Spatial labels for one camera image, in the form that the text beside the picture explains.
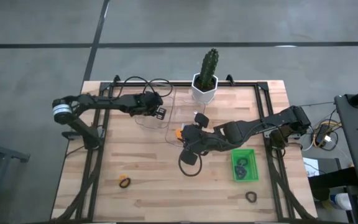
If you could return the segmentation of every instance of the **black ring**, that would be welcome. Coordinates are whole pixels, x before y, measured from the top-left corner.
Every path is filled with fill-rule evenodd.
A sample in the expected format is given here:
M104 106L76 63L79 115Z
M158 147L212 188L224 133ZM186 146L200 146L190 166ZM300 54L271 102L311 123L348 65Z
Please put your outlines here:
M127 177L127 178L123 179L122 181L120 181L119 187L122 189L125 189L128 186L130 186L130 184L131 184L131 178Z
M242 166L235 166L234 172L236 173L238 179L244 179L247 175L247 170Z
M249 203L255 203L257 200L258 195L255 192L247 192L246 193L246 199L249 201Z

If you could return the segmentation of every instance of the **white pot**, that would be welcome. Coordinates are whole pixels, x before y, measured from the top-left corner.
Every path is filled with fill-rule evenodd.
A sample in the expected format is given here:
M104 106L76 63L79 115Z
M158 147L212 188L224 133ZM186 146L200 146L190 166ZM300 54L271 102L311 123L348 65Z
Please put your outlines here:
M215 79L215 88L213 90L203 92L203 91L197 89L197 87L195 87L195 80L199 75L200 75L199 73L194 74L193 81L191 83L191 90L193 91L193 98L197 102L208 104L215 97L215 92L218 89L218 78L213 75L213 78Z

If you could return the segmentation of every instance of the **orange tag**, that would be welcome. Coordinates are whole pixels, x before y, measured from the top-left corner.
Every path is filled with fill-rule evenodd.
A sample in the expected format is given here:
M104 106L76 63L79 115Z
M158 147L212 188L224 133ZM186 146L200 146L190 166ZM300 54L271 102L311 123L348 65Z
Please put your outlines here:
M177 138L181 138L181 129L177 129L176 134Z

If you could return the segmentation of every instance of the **orange object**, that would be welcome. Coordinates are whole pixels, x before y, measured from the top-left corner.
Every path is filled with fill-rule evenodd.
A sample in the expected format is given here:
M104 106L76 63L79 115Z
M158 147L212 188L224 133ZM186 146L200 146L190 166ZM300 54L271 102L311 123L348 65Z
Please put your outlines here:
M124 175L124 174L122 174L122 175L120 175L119 176L119 181L122 181L122 180L124 180L125 178L128 178L128 175Z
M177 129L176 134L177 138L181 138L181 129Z

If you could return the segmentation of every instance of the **green plastic bin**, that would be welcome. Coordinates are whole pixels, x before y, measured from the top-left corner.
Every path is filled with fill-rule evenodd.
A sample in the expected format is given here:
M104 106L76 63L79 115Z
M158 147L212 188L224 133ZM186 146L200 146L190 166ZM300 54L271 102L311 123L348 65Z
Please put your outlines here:
M234 170L235 166L237 166L237 162L239 159L248 160L248 164L243 166L247 171L247 175L243 179L239 179ZM233 168L233 176L236 182L252 182L259 180L255 151L253 149L233 149L231 151L231 162Z

